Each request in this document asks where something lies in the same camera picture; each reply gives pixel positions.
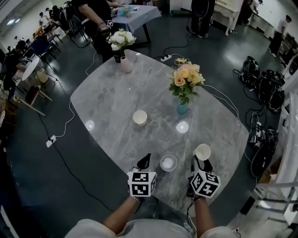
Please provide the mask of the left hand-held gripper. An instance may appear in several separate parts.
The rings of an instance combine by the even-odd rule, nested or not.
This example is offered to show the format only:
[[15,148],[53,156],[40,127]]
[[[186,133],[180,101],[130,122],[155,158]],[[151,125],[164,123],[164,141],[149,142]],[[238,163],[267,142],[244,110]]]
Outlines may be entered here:
[[[147,154],[141,160],[137,162],[137,167],[139,170],[145,170],[149,168],[151,154]],[[132,197],[150,197],[156,187],[156,172],[148,171],[129,171],[128,176],[128,186],[129,193]]]

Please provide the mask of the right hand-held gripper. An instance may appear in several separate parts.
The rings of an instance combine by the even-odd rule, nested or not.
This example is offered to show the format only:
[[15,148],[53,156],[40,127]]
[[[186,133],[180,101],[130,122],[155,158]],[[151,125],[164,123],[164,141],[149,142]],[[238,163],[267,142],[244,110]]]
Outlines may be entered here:
[[193,156],[191,164],[193,172],[188,178],[187,197],[193,198],[197,195],[212,198],[221,186],[220,177],[208,173],[213,171],[213,166],[208,159],[203,161],[203,167],[203,165],[200,165],[200,160],[196,156]]

